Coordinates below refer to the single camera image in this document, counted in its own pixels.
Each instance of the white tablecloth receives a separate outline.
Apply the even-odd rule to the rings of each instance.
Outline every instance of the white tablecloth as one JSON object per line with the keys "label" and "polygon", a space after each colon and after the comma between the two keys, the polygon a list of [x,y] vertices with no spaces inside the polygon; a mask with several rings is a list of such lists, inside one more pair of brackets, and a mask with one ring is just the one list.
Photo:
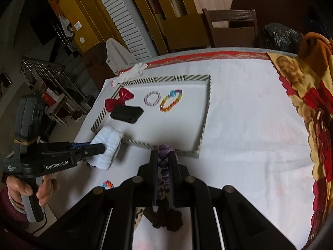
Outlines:
{"label": "white tablecloth", "polygon": [[[235,186],[291,242],[302,248],[313,214],[312,162],[304,122],[286,95],[271,61],[223,59],[184,62],[145,70],[143,77],[210,74],[211,103],[199,159],[180,158],[207,185]],[[90,128],[115,88],[108,80],[75,141],[90,141]],[[119,186],[149,161],[150,151],[122,144],[108,171],[83,163],[58,175],[61,189],[50,208],[64,214],[93,187]],[[133,249],[192,249],[189,210],[176,233],[155,229],[144,217]]]}

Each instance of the phone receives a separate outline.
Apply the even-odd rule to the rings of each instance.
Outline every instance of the phone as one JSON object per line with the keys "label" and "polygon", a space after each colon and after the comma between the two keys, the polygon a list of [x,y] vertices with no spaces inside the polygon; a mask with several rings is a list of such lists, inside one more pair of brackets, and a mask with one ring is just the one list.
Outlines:
{"label": "phone", "polygon": [[110,117],[134,124],[143,114],[143,112],[144,110],[139,106],[126,106],[117,104],[111,112]]}

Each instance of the chair backrest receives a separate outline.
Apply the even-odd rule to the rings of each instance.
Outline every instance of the chair backrest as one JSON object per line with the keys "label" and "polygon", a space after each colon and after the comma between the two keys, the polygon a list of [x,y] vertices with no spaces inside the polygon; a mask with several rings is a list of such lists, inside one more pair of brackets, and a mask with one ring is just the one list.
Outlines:
{"label": "chair backrest", "polygon": [[211,46],[203,14],[191,14],[161,22],[170,50]]}
{"label": "chair backrest", "polygon": [[[207,10],[203,9],[213,47],[256,47],[258,25],[255,10]],[[252,22],[251,27],[213,27],[216,21]]]}

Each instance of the colorful beaded bracelet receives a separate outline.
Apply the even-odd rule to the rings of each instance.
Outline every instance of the colorful beaded bracelet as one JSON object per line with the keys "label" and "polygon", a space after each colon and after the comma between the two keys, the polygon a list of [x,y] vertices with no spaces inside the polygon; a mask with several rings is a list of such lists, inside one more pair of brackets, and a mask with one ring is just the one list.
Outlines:
{"label": "colorful beaded bracelet", "polygon": [[[152,95],[152,94],[156,94],[157,95],[157,100],[155,100],[154,102],[149,102],[148,98]],[[144,103],[148,106],[155,106],[156,104],[159,103],[159,100],[161,99],[161,95],[159,94],[158,91],[151,91],[149,92],[147,95],[145,95],[144,97]]]}
{"label": "colorful beaded bracelet", "polygon": [[[175,97],[176,96],[176,93],[178,93],[178,97],[177,99],[175,99],[168,107],[166,108],[163,108],[163,105],[166,103],[166,101],[168,99],[170,99],[171,97]],[[159,106],[159,110],[162,111],[162,112],[168,112],[171,110],[172,107],[174,107],[181,99],[181,96],[182,96],[182,90],[180,89],[176,89],[176,90],[171,90],[170,91],[170,94],[167,95],[162,101],[161,101],[161,105]]]}

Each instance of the black plastic bag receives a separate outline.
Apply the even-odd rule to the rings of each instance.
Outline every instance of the black plastic bag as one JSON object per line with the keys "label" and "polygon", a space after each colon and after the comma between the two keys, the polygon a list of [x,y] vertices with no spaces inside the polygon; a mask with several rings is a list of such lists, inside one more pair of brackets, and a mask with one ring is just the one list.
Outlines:
{"label": "black plastic bag", "polygon": [[261,32],[263,48],[298,54],[303,36],[296,30],[279,23],[264,26]]}

